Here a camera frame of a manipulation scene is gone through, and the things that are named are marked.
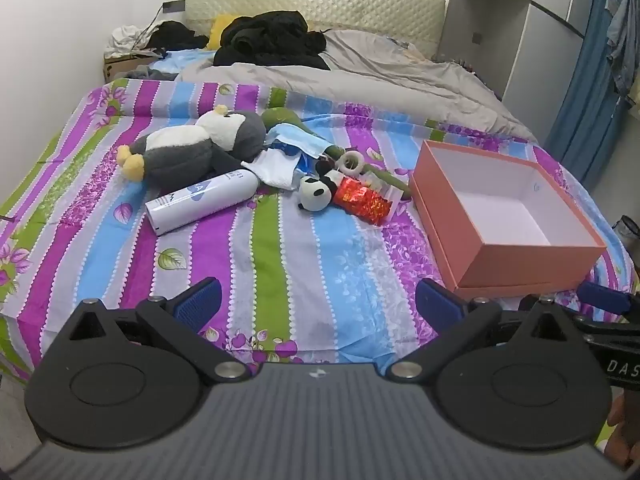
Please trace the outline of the person's right hand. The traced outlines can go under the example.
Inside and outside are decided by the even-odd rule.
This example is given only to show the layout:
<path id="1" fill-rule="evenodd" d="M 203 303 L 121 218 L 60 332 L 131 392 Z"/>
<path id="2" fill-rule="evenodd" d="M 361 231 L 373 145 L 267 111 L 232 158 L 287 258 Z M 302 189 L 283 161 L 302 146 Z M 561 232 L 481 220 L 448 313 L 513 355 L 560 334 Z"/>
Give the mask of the person's right hand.
<path id="1" fill-rule="evenodd" d="M 626 428 L 625 395 L 621 393 L 612 404 L 608 414 L 608 426 L 614 428 L 605 447 L 605 455 L 618 466 L 627 469 L 629 463 L 639 460 L 639 442 L 630 444 L 623 435 Z"/>

